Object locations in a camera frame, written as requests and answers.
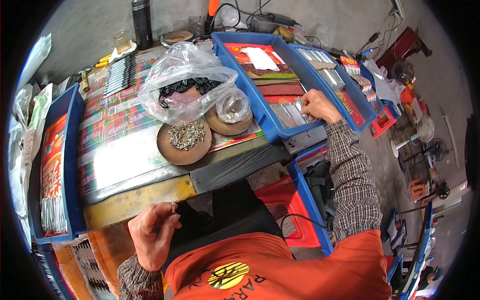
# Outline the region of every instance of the orange t-shirt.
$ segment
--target orange t-shirt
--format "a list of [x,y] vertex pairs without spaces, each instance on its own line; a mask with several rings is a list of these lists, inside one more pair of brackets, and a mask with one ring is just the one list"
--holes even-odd
[[292,259],[277,236],[242,234],[179,256],[165,277],[174,300],[386,300],[392,295],[377,229],[342,240],[325,258],[304,261]]

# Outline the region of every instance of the round wooden dish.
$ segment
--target round wooden dish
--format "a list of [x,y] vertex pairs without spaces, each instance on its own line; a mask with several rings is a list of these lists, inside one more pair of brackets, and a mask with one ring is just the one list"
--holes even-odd
[[179,30],[179,31],[172,31],[163,35],[163,40],[169,44],[175,44],[177,42],[191,39],[192,37],[193,37],[193,33],[191,33],[190,31]]
[[163,124],[156,136],[156,146],[160,154],[168,160],[171,164],[177,166],[185,166],[193,164],[204,157],[212,145],[212,132],[208,125],[201,119],[192,121],[192,123],[199,122],[204,126],[205,137],[203,142],[198,142],[194,147],[188,147],[188,151],[179,150],[170,143],[170,134],[168,131],[172,125]]
[[248,116],[237,123],[225,123],[218,118],[216,114],[216,105],[214,105],[205,115],[205,121],[214,131],[223,135],[237,135],[250,127],[252,123],[252,111],[249,110]]

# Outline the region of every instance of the white stand fan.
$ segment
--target white stand fan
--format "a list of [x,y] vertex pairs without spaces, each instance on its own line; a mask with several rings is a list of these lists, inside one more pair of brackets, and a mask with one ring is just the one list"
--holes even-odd
[[428,116],[423,116],[420,122],[417,124],[417,133],[410,137],[408,140],[395,144],[394,140],[390,139],[390,146],[392,147],[393,155],[398,157],[398,150],[408,144],[410,141],[420,139],[422,142],[428,143],[433,138],[435,133],[435,127],[433,121]]

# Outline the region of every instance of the logo print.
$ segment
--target logo print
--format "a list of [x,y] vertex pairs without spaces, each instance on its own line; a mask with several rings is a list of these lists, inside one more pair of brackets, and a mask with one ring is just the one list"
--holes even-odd
[[210,288],[227,289],[236,286],[250,271],[244,263],[230,263],[217,267],[215,271],[210,271],[212,275],[208,279]]

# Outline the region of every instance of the plaid shirt sleeve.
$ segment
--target plaid shirt sleeve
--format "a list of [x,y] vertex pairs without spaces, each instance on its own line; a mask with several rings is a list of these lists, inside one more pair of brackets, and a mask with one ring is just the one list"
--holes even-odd
[[370,176],[370,160],[360,149],[360,135],[345,120],[328,125],[326,132],[335,187],[333,227],[338,242],[359,232],[379,229],[382,211]]
[[120,300],[163,299],[160,271],[149,272],[138,262],[137,253],[118,268]]

